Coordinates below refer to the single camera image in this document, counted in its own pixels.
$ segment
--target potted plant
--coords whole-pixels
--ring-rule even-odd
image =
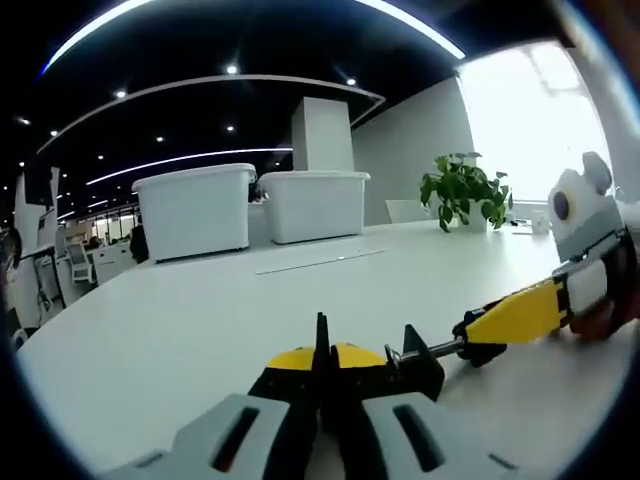
[[[506,221],[507,208],[513,207],[513,194],[500,179],[507,176],[497,172],[496,179],[489,180],[480,167],[465,164],[465,160],[481,157],[479,153],[450,153],[434,161],[438,174],[425,173],[420,183],[420,201],[428,206],[435,193],[440,228],[449,232],[449,223],[457,216],[463,225],[486,229],[487,220],[494,229]]]

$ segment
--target window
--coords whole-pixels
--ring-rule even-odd
[[[478,166],[508,173],[516,201],[547,201],[582,154],[610,165],[600,119],[582,78],[557,42],[504,50],[458,69]]]

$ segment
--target white plastic container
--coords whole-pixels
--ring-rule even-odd
[[[135,182],[149,257],[167,260],[248,247],[254,177],[253,165],[236,163]]]
[[[364,225],[361,172],[274,172],[260,179],[269,195],[267,224],[275,243],[356,235]]]

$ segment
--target led strip light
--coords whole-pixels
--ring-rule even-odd
[[[293,148],[290,147],[278,147],[278,148],[245,148],[242,150],[223,150],[220,152],[207,152],[207,153],[197,153],[195,155],[185,155],[184,157],[175,157],[169,158],[168,160],[160,160],[159,162],[145,163],[144,165],[138,165],[136,167],[127,168],[125,170],[120,170],[119,172],[110,173],[109,175],[105,175],[104,177],[96,178],[87,182],[87,185],[94,185],[98,182],[102,182],[103,180],[107,180],[109,178],[117,177],[118,175],[122,175],[124,173],[134,172],[136,170],[140,170],[142,168],[153,167],[155,165],[163,165],[165,163],[171,162],[179,162],[180,160],[188,160],[191,158],[201,158],[201,157],[215,157],[218,155],[234,155],[237,153],[260,153],[260,152],[292,152]]]
[[[96,19],[89,22],[87,25],[78,30],[69,40],[64,42],[62,47],[60,47],[56,53],[53,54],[49,62],[42,69],[42,73],[40,75],[44,75],[44,73],[51,68],[56,61],[58,61],[65,53],[75,47],[80,41],[84,38],[98,30],[100,27],[103,27],[107,23],[112,20],[118,18],[119,16],[130,12],[131,10],[141,7],[153,0],[128,0],[126,2],[121,3],[117,7],[112,8],[108,12],[103,13]],[[389,15],[397,20],[400,20],[405,25],[408,25],[411,28],[419,31],[427,38],[431,39],[433,42],[437,43],[440,47],[445,49],[451,55],[453,55],[456,59],[461,60],[465,57],[465,54],[462,50],[456,47],[450,40],[445,38],[442,34],[435,31],[432,27],[425,24],[424,22],[418,20],[412,15],[409,15],[404,10],[399,9],[398,7],[391,5],[383,0],[355,0],[358,3],[366,5],[371,8],[375,8],[379,12],[382,12],[386,15]]]
[[[119,105],[123,102],[131,101],[135,98],[143,97],[145,95],[149,95],[151,93],[161,92],[163,90],[170,90],[172,88],[186,87],[189,85],[200,85],[203,83],[215,83],[215,82],[229,82],[229,81],[275,81],[275,82],[292,82],[292,83],[303,83],[306,85],[317,85],[319,87],[328,87],[335,88],[337,90],[343,90],[346,92],[357,93],[359,95],[364,95],[366,97],[371,98],[374,103],[373,105],[362,113],[358,118],[351,122],[351,126],[358,123],[364,117],[373,112],[376,108],[382,105],[387,99],[382,95],[378,95],[376,93],[368,92],[366,90],[362,90],[357,87],[349,87],[347,85],[342,85],[339,83],[325,82],[324,80],[315,80],[313,78],[303,78],[303,77],[292,77],[289,75],[262,75],[262,74],[242,74],[242,75],[214,75],[210,77],[198,77],[198,78],[190,78],[188,80],[179,80],[177,82],[165,83],[163,85],[157,85],[155,87],[150,87],[145,90],[140,90],[135,93],[130,93],[124,98],[118,98],[112,102],[106,103],[101,107],[96,108],[95,110],[90,111],[89,113],[85,113],[80,118],[74,120],[69,125],[60,130],[55,137],[51,137],[44,145],[42,145],[36,154],[40,154],[45,148],[51,145],[53,142],[60,140],[60,138],[67,133],[72,128],[80,125],[85,120],[97,115],[100,112],[107,110],[108,108]]]
[[[65,213],[64,215],[60,215],[58,217],[58,220],[62,220],[63,218],[67,218],[69,215],[73,215],[75,212],[75,210],[70,211],[69,213]]]
[[[99,202],[96,203],[92,203],[91,205],[89,205],[87,208],[92,208],[92,207],[97,207],[98,205],[103,205],[105,203],[107,203],[109,200],[101,200]]]

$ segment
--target white table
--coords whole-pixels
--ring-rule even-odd
[[[146,264],[62,312],[19,358],[53,425],[100,473],[170,448],[180,427],[227,394],[246,392],[272,356],[313,344],[318,311],[328,315],[334,343],[401,349],[412,323],[435,344],[451,339],[466,310],[556,265],[550,236],[447,235],[434,222]],[[440,403],[483,446],[548,476],[603,419],[635,347],[634,328],[586,347],[568,333],[512,346],[481,370],[447,357]]]

